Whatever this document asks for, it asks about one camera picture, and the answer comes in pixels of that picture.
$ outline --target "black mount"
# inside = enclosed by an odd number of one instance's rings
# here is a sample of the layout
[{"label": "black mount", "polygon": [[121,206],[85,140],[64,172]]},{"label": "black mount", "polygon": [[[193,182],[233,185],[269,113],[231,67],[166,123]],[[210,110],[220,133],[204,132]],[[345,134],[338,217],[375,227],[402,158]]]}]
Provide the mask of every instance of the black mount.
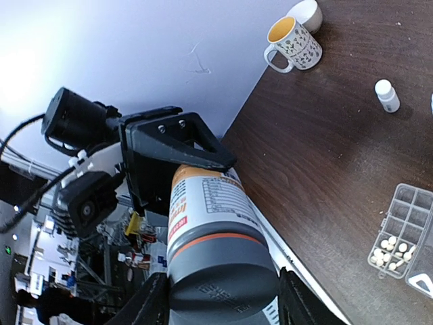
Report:
[{"label": "black mount", "polygon": [[181,164],[227,171],[236,162],[198,114],[180,113],[168,106],[119,119],[123,167],[140,214],[146,207],[168,215],[173,175]]}]

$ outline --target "white bottle cap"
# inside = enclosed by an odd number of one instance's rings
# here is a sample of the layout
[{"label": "white bottle cap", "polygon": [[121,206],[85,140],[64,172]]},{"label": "white bottle cap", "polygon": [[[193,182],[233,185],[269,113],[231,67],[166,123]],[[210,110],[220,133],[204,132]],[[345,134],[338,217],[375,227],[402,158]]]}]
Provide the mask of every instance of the white bottle cap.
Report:
[{"label": "white bottle cap", "polygon": [[386,79],[379,80],[374,86],[374,90],[381,100],[390,99],[394,95],[394,89]]}]

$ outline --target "person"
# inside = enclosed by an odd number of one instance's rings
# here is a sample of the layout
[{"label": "person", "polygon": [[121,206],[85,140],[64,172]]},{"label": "person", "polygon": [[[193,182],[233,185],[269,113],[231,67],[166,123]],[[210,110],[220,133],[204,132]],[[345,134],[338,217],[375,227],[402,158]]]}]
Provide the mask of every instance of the person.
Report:
[{"label": "person", "polygon": [[60,288],[48,288],[38,299],[25,290],[18,291],[17,304],[27,308],[35,308],[39,321],[49,325],[49,319],[61,313],[69,316],[82,325],[103,325],[111,316],[101,313],[97,305]]}]

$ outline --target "yellow object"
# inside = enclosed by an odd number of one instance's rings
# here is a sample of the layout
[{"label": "yellow object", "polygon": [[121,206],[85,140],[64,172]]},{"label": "yellow object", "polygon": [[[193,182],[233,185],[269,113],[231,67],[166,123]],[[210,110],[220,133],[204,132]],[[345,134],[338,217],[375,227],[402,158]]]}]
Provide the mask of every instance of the yellow object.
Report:
[{"label": "yellow object", "polygon": [[277,22],[268,35],[270,43],[276,43],[289,35],[295,27],[295,19],[293,17],[286,17]]},{"label": "yellow object", "polygon": [[140,217],[138,213],[134,212],[131,216],[131,221],[129,222],[127,230],[124,232],[125,235],[138,235],[140,231],[140,225],[143,221],[143,217]]}]

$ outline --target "pill organizer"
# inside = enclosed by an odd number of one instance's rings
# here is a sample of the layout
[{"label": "pill organizer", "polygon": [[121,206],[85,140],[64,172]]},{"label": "pill organizer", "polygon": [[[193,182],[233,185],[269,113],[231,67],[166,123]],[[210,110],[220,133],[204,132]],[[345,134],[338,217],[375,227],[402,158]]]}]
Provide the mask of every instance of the pill organizer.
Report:
[{"label": "pill organizer", "polygon": [[[432,216],[433,192],[397,185],[367,261],[380,278],[406,277],[409,286],[433,299]],[[390,258],[383,261],[386,254]]]}]

